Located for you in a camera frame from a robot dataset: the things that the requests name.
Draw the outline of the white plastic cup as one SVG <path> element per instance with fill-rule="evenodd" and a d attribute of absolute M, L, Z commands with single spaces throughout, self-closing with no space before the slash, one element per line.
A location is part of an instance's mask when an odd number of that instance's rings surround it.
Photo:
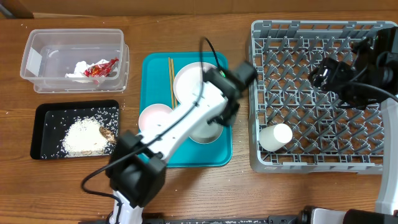
<path fill-rule="evenodd" d="M 259 144 L 266 151 L 274 152 L 289 143 L 292 138 L 292 129 L 281 123 L 262 129 L 259 133 Z"/>

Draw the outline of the pink bowl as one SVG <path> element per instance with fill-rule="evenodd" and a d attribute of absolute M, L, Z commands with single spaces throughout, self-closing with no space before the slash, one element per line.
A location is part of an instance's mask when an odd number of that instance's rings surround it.
<path fill-rule="evenodd" d="M 138 127 L 140 131 L 155 126 L 159 121 L 167 118 L 171 112 L 172 108 L 160 103 L 146 107 L 139 115 Z"/>

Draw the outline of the brown food scrap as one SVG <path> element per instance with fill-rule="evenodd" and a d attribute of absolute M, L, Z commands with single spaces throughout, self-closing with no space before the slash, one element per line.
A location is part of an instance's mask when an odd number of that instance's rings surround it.
<path fill-rule="evenodd" d="M 99 127 L 99 132 L 107 140 L 107 142 L 109 142 L 111 144 L 116 144 L 117 143 L 116 136 L 109 129 L 106 129 L 103 126 L 100 126 Z"/>

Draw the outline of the red snack wrapper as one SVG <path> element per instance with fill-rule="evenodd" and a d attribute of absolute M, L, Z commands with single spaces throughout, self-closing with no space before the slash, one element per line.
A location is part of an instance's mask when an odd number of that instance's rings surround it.
<path fill-rule="evenodd" d="M 88 67 L 83 74 L 86 77 L 108 77 L 114 65 L 119 61 L 118 58 L 111 59 L 106 63 L 98 63 Z"/>

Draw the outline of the white rice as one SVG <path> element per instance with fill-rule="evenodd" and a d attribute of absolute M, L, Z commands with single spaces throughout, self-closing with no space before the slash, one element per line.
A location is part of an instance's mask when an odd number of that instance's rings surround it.
<path fill-rule="evenodd" d="M 66 148 L 71 152 L 101 149 L 108 142 L 100 134 L 99 128 L 100 124 L 91 119 L 78 121 L 68 130 Z"/>

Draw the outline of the white napkin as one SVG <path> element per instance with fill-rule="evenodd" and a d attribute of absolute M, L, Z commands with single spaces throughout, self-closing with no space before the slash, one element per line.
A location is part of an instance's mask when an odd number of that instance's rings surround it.
<path fill-rule="evenodd" d="M 88 68 L 90 68 L 90 67 L 92 67 L 92 66 L 94 66 L 94 65 L 100 65 L 100 64 L 104 64 L 104 63 L 108 63 L 108 61 L 105 60 L 105 59 L 101 59 L 100 61 L 98 61 L 98 62 L 96 62 L 96 63 L 92 63 L 92 64 L 88 64 L 88 63 L 86 63 L 85 61 L 78 62 L 78 63 L 75 65 L 74 72 L 73 72 L 73 73 L 67 73 L 67 74 L 65 75 L 65 77 L 66 77 L 66 78 L 85 78 L 86 75 L 84 74 L 84 72 L 85 72 Z"/>

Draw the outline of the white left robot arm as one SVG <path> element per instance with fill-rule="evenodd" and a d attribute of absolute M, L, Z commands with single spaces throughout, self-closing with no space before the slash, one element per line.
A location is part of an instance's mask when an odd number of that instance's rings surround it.
<path fill-rule="evenodd" d="M 142 223 L 143 208 L 163 187 L 175 151 L 202 124 L 231 126 L 238 100 L 256 78 L 256 69 L 247 61 L 233 71 L 211 68 L 203 72 L 191 102 L 180 104 L 151 128 L 120 135 L 106 171 L 116 198 L 109 222 Z"/>

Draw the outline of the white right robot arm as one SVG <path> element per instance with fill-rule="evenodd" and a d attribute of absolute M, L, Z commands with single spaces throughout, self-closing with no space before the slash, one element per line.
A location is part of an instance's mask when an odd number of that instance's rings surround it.
<path fill-rule="evenodd" d="M 382 182 L 374 212 L 305 208 L 300 223 L 397 223 L 397 28 L 381 29 L 351 46 L 353 65 L 324 58 L 308 76 L 312 86 L 338 95 L 341 105 L 381 106 L 384 125 Z"/>

